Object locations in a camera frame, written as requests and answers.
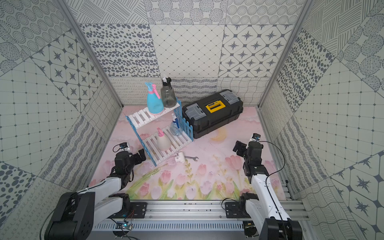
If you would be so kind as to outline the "clear spray bottle blue nozzle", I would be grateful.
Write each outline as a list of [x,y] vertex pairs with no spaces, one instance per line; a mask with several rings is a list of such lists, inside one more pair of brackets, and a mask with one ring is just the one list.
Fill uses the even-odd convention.
[[175,114],[172,114],[172,123],[170,125],[170,132],[173,136],[181,136],[183,133],[183,130],[179,125],[178,118],[176,117]]

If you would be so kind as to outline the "teal pink spray bottle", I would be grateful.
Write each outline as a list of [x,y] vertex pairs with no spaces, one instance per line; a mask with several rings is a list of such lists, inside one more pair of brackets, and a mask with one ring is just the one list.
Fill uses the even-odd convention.
[[157,86],[154,83],[145,83],[148,88],[147,107],[152,115],[161,114],[165,108],[160,94],[157,91]]

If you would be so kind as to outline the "dark smoky spray bottle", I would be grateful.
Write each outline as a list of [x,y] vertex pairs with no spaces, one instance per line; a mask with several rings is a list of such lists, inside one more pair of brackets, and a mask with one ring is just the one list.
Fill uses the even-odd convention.
[[173,108],[177,104],[176,95],[171,85],[171,78],[162,79],[161,98],[165,108]]

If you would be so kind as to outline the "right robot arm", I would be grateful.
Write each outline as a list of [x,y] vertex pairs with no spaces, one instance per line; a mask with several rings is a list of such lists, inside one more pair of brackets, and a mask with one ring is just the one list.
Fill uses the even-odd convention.
[[270,175],[262,164],[263,145],[255,136],[249,143],[236,141],[233,151],[245,162],[244,173],[255,194],[242,193],[239,200],[225,198],[221,206],[227,218],[249,218],[244,221],[244,234],[247,238],[259,240],[301,240],[303,230],[284,210],[273,190]]

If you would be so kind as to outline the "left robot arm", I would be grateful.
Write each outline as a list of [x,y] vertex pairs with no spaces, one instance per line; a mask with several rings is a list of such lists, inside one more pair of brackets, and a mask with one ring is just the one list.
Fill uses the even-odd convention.
[[121,193],[134,179],[134,167],[146,160],[145,150],[136,154],[119,151],[111,173],[99,184],[78,192],[64,193],[55,209],[49,214],[40,229],[41,240],[85,240],[93,227],[105,219],[122,217],[143,218],[140,210],[131,203],[128,194]]

